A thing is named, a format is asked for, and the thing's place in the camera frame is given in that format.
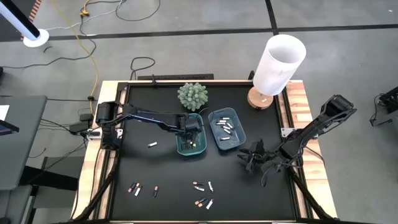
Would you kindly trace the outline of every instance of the lamp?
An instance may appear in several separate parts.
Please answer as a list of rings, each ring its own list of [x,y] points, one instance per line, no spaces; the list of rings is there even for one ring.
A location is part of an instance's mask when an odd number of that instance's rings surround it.
[[[271,37],[262,53],[249,90],[248,102],[256,109],[268,108],[292,78],[307,51],[304,44],[291,35]]]
[[[21,32],[27,47],[40,47],[48,41],[49,33],[37,29],[11,0],[0,1],[0,14]]]

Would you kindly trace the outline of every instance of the teal tray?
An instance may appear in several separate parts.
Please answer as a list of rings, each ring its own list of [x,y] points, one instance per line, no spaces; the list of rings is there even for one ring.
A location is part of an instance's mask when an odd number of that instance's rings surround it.
[[[201,131],[201,133],[198,134],[198,136],[194,142],[196,144],[196,147],[193,147],[190,144],[190,142],[183,142],[181,137],[178,137],[178,136],[175,137],[177,140],[177,152],[183,156],[193,156],[193,155],[201,154],[207,148],[206,132],[205,132],[205,129],[203,128],[203,119],[197,113],[188,114],[188,117],[189,118],[199,118],[202,131]]]
[[[222,126],[216,125],[217,120],[221,118],[229,118],[228,123],[234,127],[232,135],[229,135],[224,131]],[[246,134],[243,131],[242,124],[232,108],[224,108],[213,111],[209,114],[209,124],[211,131],[213,132],[214,138],[219,149],[229,150],[242,145],[246,141]],[[229,140],[221,141],[222,137],[230,137]]]

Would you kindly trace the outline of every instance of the potted succulent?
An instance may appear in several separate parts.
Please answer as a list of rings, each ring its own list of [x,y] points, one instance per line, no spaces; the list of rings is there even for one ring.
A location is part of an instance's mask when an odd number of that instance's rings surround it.
[[[195,111],[208,101],[206,86],[199,83],[186,83],[177,92],[181,104],[188,110]]]

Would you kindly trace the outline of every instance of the concrete floor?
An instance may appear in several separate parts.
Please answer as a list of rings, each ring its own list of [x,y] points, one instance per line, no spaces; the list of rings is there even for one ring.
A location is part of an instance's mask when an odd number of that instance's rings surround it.
[[[84,0],[56,0],[72,23],[80,21],[78,10]],[[128,1],[120,14],[131,19],[155,9],[157,0]],[[354,26],[398,23],[398,3],[389,0],[272,0],[278,27]],[[116,7],[97,4],[89,7],[97,15]],[[66,26],[49,0],[43,0],[34,24],[41,28]],[[117,34],[192,29],[270,28],[262,0],[168,0],[157,14],[140,22],[124,22],[114,14],[85,24],[88,34]],[[70,30],[52,30],[51,35],[71,35]],[[398,84],[397,29],[318,31],[288,33],[307,48],[307,58],[293,79],[304,81],[313,116],[335,93],[342,94],[358,111],[338,129],[322,136],[320,145],[338,216],[342,220],[396,223],[398,213],[397,132],[390,124],[372,128],[373,97]],[[271,33],[187,35],[96,39],[94,58],[99,82],[129,78],[134,57],[147,56],[156,64],[138,75],[214,73],[217,79],[247,78],[255,70]],[[53,48],[27,49],[22,42],[0,43],[0,65],[23,66],[48,62],[59,56],[78,57],[85,53],[75,40],[49,42]],[[84,44],[91,47],[87,40]],[[6,69],[0,94],[37,95],[49,98],[85,99],[94,82],[89,59],[58,61],[47,67]],[[84,102],[49,101],[44,118],[70,123],[78,118]],[[28,164],[40,167],[44,156],[62,156],[81,144],[81,138],[60,131],[37,134],[31,154],[43,147],[46,153]],[[83,156],[84,151],[74,156]],[[57,209],[57,217],[43,210],[36,223],[68,219],[70,208]]]

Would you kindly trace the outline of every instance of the white lamp shade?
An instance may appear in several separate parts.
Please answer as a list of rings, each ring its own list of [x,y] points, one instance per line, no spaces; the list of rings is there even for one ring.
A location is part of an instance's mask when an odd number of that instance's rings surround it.
[[[263,95],[278,95],[307,54],[304,44],[291,35],[271,37],[262,53],[253,85]]]

